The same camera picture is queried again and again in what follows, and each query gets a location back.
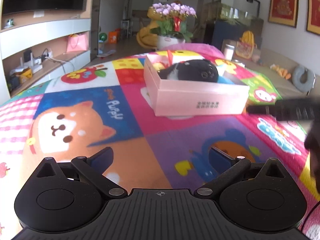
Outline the black plush toy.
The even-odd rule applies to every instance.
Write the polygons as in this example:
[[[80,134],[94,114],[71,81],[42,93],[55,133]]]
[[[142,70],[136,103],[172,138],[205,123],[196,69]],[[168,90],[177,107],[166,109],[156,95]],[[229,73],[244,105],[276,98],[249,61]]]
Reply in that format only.
[[[219,79],[216,66],[207,59],[178,62],[169,68],[159,70],[158,74],[163,80],[217,83]]]

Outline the pink cardboard box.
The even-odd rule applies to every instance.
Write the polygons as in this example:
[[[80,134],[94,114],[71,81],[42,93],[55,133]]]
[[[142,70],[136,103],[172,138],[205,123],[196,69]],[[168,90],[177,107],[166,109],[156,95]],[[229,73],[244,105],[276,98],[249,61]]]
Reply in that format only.
[[[165,55],[149,54],[144,63],[144,80],[155,116],[241,114],[249,86],[225,72],[232,84],[161,79],[153,64],[168,63]]]

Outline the white blue medicine box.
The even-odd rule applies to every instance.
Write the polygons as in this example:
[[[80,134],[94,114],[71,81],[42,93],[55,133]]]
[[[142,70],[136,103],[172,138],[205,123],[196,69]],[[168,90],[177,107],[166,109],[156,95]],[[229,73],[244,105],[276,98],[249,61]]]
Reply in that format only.
[[[218,80],[217,80],[217,83],[227,84],[227,85],[233,85],[234,84],[234,82],[232,80],[230,80],[229,78],[224,77],[224,76],[219,76]]]

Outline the white red toy bat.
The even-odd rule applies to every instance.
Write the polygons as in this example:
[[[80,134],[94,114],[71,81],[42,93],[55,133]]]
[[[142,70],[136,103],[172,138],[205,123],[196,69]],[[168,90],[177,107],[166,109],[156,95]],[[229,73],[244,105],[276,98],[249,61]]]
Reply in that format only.
[[[169,66],[171,66],[172,60],[173,60],[173,54],[172,54],[171,50],[167,50],[167,55],[168,55],[168,64],[169,64]]]

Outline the grey neck pillow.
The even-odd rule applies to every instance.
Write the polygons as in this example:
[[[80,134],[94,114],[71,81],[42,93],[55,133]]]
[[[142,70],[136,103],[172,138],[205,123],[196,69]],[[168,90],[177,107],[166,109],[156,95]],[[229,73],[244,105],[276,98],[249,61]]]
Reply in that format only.
[[[315,85],[315,73],[304,66],[298,65],[292,74],[293,85],[302,93],[310,92]]]

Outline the beige sofa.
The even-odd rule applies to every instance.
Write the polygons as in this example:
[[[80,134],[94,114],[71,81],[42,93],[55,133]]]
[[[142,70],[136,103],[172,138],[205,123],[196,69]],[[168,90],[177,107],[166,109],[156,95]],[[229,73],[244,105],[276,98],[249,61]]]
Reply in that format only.
[[[249,86],[246,105],[265,105],[281,98],[319,96],[319,75],[315,74],[315,85],[310,92],[300,92],[292,83],[292,74],[301,64],[275,51],[254,49],[249,60],[234,53],[233,63],[238,68],[231,68],[231,72]]]

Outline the yellow kids backpack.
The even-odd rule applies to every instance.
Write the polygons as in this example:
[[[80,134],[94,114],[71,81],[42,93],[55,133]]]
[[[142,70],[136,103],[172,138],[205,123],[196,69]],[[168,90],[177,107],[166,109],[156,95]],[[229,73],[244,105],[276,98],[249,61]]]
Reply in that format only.
[[[235,53],[238,57],[244,59],[251,59],[253,55],[253,50],[257,47],[254,41],[254,34],[247,30],[242,34],[242,37],[239,38],[239,41],[236,43]]]

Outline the white thermos cup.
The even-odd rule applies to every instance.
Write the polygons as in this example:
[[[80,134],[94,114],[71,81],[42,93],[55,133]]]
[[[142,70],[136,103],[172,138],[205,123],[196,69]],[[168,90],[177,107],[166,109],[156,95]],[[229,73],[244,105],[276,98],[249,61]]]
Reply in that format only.
[[[223,54],[225,56],[225,59],[228,61],[232,61],[233,54],[234,54],[235,46],[226,44],[223,50]]]

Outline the colourful cartoon play mat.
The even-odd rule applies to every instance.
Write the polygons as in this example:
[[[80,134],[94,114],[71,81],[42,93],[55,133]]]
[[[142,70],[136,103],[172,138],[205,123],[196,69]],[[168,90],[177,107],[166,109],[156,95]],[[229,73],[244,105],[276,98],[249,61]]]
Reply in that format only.
[[[144,81],[145,55],[84,67],[15,96],[1,107],[1,239],[21,226],[14,199],[44,157],[70,161],[105,146],[113,163],[104,175],[134,187],[195,189],[217,176],[210,146],[252,161],[278,157],[308,202],[304,232],[319,239],[319,194],[302,148],[305,125],[265,116],[157,117]]]

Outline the glass fish tank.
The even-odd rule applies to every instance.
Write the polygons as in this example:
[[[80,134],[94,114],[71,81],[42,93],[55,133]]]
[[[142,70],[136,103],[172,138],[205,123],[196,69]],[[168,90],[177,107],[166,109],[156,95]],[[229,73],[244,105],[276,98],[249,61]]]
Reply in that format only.
[[[250,31],[260,48],[264,20],[259,14],[258,0],[208,0],[200,17],[204,31],[200,40],[221,50],[224,41],[239,41],[244,32]]]

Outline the white wifi router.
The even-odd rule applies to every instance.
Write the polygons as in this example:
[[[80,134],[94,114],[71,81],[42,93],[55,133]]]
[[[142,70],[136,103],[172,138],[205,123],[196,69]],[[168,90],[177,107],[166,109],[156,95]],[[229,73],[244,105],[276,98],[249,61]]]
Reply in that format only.
[[[35,57],[33,52],[28,49],[23,53],[23,56],[20,58],[20,65],[12,69],[9,75],[15,75],[21,73],[26,69],[30,69],[33,74],[40,71],[43,68],[43,62],[53,57],[53,52],[49,49],[45,49],[41,56]]]

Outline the purple orchid flower pot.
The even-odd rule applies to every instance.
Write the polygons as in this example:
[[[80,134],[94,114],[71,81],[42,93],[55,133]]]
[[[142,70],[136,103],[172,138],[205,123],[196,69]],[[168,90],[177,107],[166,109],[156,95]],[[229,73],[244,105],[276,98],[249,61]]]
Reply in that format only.
[[[180,3],[155,3],[150,8],[157,17],[157,27],[150,33],[157,35],[157,49],[161,50],[173,44],[191,42],[193,34],[187,29],[187,18],[196,18],[196,11],[188,5]]]

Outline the pink gift bag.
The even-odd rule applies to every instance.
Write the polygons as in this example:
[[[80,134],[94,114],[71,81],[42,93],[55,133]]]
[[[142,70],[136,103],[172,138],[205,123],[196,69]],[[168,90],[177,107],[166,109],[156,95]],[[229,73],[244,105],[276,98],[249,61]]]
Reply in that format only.
[[[68,36],[67,53],[87,51],[89,49],[88,33],[72,34]]]

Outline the yellow plush bear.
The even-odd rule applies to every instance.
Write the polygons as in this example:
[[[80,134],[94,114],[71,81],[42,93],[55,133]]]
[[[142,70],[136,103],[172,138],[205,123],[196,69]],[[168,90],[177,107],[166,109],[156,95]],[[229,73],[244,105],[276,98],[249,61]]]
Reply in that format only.
[[[158,21],[160,21],[162,18],[161,15],[157,13],[155,9],[153,9],[153,7],[149,7],[147,16],[151,22],[146,27],[140,29],[136,39],[141,47],[146,49],[156,49],[158,36],[157,34],[153,34],[151,29],[157,28]]]

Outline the green watermelon ball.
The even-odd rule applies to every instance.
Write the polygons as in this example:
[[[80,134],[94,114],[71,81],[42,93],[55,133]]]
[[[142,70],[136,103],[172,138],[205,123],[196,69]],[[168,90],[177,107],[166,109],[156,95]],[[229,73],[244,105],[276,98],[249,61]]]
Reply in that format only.
[[[105,42],[107,40],[107,34],[106,33],[100,33],[99,34],[99,41]]]

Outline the orange storage box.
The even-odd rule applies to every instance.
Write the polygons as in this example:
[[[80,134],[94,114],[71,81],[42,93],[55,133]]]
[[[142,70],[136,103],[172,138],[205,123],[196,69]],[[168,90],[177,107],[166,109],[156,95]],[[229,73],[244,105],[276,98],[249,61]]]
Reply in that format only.
[[[117,28],[116,30],[109,32],[108,33],[108,43],[116,44],[120,39],[120,32],[121,32],[120,28]]]

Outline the red framed wall picture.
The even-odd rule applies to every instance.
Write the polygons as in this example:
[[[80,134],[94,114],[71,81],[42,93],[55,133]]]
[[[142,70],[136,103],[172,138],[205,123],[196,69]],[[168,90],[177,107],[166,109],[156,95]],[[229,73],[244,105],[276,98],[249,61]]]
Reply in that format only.
[[[295,28],[299,0],[270,0],[268,22]]]

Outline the white wall shelf unit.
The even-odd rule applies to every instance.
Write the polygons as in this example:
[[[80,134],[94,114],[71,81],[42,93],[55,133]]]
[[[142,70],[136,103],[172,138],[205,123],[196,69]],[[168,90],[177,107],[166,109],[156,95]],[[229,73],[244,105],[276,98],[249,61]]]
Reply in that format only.
[[[1,14],[1,103],[8,101],[21,91],[72,72],[90,62],[90,50],[67,51],[70,36],[90,36],[93,0],[85,0],[83,11],[41,10]],[[20,87],[10,91],[7,77],[20,64],[23,53],[31,49],[34,57],[45,49],[52,56],[42,63],[42,69]]]

